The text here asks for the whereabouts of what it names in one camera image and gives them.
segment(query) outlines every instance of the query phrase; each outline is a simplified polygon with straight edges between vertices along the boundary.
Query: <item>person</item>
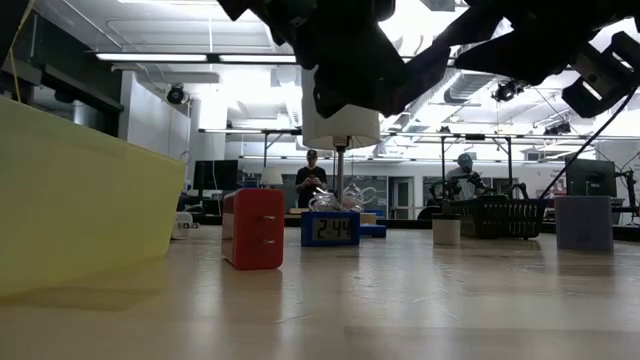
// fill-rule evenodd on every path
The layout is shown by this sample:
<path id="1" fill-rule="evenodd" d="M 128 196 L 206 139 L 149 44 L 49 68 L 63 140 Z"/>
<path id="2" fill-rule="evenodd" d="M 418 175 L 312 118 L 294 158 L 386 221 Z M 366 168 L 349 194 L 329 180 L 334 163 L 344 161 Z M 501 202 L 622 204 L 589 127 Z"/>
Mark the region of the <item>person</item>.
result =
<path id="1" fill-rule="evenodd" d="M 460 154 L 460 156 L 458 156 L 458 167 L 450 170 L 445 175 L 446 181 L 458 179 L 458 185 L 461 190 L 460 193 L 455 196 L 455 200 L 471 200 L 476 196 L 479 189 L 476 189 L 476 187 L 468 181 L 469 177 L 474 174 L 471 155 L 467 153 Z"/>
<path id="2" fill-rule="evenodd" d="M 309 207 L 309 201 L 313 199 L 317 188 L 327 188 L 327 173 L 323 168 L 316 166 L 318 152 L 307 151 L 307 166 L 298 170 L 296 175 L 296 191 L 298 192 L 298 207 Z"/>

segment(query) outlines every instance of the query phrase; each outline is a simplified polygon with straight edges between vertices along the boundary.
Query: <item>computer monitor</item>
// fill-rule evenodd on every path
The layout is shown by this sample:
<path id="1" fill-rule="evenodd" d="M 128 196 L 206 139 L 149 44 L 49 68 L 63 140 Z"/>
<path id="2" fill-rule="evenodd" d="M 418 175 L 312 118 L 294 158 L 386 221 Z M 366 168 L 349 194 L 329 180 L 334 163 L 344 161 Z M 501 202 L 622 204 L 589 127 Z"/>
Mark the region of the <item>computer monitor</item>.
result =
<path id="1" fill-rule="evenodd" d="M 576 159 L 567 168 L 567 195 L 610 196 L 618 195 L 614 163 L 601 160 Z"/>
<path id="2" fill-rule="evenodd" d="M 202 190 L 236 190 L 238 160 L 196 161 L 193 188 Z"/>

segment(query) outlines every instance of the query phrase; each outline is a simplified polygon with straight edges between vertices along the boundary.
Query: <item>clock display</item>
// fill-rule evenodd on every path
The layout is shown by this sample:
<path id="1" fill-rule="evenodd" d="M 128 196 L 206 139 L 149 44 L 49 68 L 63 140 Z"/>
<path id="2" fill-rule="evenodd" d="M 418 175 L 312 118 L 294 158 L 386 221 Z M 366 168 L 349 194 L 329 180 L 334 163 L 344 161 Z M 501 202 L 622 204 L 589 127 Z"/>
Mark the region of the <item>clock display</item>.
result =
<path id="1" fill-rule="evenodd" d="M 313 240 L 350 240 L 351 222 L 349 218 L 314 218 Z"/>

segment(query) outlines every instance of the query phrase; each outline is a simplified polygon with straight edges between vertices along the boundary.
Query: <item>black wire basket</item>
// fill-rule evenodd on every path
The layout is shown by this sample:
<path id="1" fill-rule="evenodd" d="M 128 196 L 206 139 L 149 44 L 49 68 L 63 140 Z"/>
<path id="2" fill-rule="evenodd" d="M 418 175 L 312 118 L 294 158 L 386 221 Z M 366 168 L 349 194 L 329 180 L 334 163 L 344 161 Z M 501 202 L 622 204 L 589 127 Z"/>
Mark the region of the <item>black wire basket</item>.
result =
<path id="1" fill-rule="evenodd" d="M 450 207 L 462 217 L 460 233 L 475 238 L 523 238 L 540 235 L 544 202 L 537 199 L 510 199 L 506 196 L 481 196 L 473 200 L 453 201 Z"/>

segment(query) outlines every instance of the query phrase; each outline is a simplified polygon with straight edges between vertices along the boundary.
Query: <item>ceiling light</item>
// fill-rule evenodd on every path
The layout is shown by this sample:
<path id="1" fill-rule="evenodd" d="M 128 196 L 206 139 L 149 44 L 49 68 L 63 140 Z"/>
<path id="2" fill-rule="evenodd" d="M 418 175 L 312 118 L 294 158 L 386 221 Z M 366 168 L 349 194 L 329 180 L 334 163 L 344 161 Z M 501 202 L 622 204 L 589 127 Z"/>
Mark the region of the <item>ceiling light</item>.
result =
<path id="1" fill-rule="evenodd" d="M 204 129 L 206 133 L 214 134 L 261 134 L 262 130 L 257 129 Z"/>
<path id="2" fill-rule="evenodd" d="M 286 63 L 295 64 L 295 55 L 220 55 L 223 63 Z"/>
<path id="3" fill-rule="evenodd" d="M 207 62 L 204 54 L 136 54 L 136 53 L 99 53 L 103 61 L 126 62 Z"/>
<path id="4" fill-rule="evenodd" d="M 213 0 L 118 0 L 123 4 L 152 4 L 152 5 L 218 5 Z"/>

